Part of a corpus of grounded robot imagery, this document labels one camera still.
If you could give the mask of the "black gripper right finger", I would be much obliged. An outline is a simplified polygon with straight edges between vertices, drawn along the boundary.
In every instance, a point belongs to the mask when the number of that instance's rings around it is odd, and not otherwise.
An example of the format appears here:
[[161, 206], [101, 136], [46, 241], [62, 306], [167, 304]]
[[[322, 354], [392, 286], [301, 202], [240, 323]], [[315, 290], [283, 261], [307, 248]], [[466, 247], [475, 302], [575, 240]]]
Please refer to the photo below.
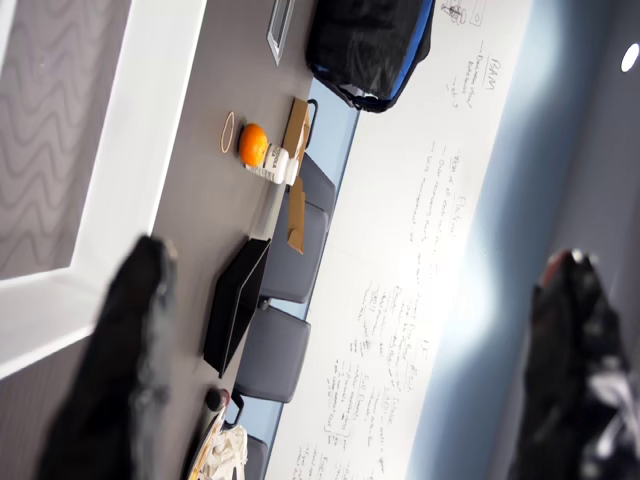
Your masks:
[[535, 286], [512, 479], [636, 479], [639, 377], [591, 258], [552, 257]]

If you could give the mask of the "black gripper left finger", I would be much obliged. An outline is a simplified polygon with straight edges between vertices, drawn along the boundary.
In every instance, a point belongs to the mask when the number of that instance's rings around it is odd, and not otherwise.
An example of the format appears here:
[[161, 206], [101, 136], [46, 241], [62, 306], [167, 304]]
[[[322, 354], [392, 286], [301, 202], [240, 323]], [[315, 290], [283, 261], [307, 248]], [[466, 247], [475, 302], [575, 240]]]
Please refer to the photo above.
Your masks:
[[138, 238], [111, 280], [75, 379], [50, 426], [40, 479], [156, 479], [172, 395], [177, 262]]

